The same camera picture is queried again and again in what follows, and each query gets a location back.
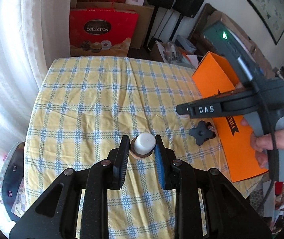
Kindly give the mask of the white cap small bottle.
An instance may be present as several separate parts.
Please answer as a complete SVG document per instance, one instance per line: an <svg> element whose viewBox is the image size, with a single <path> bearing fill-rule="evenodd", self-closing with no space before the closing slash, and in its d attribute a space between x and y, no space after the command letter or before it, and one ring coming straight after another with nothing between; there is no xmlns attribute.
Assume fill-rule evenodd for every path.
<svg viewBox="0 0 284 239"><path fill-rule="evenodd" d="M141 133L136 136L130 144L130 153L137 160L149 157L156 146L155 136L151 133Z"/></svg>

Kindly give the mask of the black star knob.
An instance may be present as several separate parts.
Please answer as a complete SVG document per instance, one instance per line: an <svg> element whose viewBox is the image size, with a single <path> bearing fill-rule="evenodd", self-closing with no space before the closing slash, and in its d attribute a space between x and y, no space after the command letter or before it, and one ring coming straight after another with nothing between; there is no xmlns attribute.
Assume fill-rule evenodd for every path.
<svg viewBox="0 0 284 239"><path fill-rule="evenodd" d="M189 135L195 138L195 142L198 146L201 146L205 141L216 137L212 124L203 120L198 122L197 127L189 130Z"/></svg>

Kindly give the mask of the orange-flap cardboard box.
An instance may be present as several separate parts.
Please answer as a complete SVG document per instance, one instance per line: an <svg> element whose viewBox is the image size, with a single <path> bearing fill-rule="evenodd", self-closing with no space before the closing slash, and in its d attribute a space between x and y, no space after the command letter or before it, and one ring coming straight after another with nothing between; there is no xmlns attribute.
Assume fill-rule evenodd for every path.
<svg viewBox="0 0 284 239"><path fill-rule="evenodd" d="M229 62L212 52L202 59L192 79L203 98L232 91L240 83ZM241 125L242 116L213 118L222 142L232 182L264 174L250 146L252 128Z"/></svg>

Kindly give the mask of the yellow plaid tablecloth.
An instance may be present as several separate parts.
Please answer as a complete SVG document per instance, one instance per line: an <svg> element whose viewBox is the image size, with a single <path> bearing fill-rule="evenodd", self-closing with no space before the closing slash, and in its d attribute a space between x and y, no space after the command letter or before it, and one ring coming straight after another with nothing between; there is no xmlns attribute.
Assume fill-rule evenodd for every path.
<svg viewBox="0 0 284 239"><path fill-rule="evenodd" d="M25 190L32 205L65 169L105 159L123 135L159 135L165 147L197 169L229 176L219 138L195 143L196 120L176 114L200 93L193 70L123 57L57 59L36 98L25 145ZM154 157L130 158L121 190L108 192L110 238L172 238L175 192L161 189Z"/></svg>

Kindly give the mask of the right black speaker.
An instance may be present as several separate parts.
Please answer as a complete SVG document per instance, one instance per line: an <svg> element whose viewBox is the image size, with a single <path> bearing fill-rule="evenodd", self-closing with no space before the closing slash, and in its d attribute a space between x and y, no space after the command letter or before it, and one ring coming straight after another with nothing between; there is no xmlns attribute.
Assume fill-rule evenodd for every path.
<svg viewBox="0 0 284 239"><path fill-rule="evenodd" d="M195 18L205 0L176 0L173 5L173 10L178 12L179 18L174 26L169 41L173 40L178 27L184 17Z"/></svg>

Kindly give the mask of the red chocolate collection box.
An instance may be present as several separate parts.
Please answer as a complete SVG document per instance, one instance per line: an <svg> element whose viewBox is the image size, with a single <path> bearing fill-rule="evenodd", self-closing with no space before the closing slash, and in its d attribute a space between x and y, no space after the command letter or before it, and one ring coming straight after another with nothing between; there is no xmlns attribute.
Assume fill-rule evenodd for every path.
<svg viewBox="0 0 284 239"><path fill-rule="evenodd" d="M135 11L114 8L71 9L70 55L126 57L138 21Z"/></svg>

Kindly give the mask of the white sheer curtain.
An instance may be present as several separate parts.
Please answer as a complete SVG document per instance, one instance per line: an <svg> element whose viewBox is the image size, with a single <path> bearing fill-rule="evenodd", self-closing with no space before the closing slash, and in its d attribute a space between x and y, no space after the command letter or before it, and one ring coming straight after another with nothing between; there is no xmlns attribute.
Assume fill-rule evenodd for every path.
<svg viewBox="0 0 284 239"><path fill-rule="evenodd" d="M49 67L69 50L71 0L0 0L0 172L25 141L36 96ZM13 227L0 202L0 229Z"/></svg>

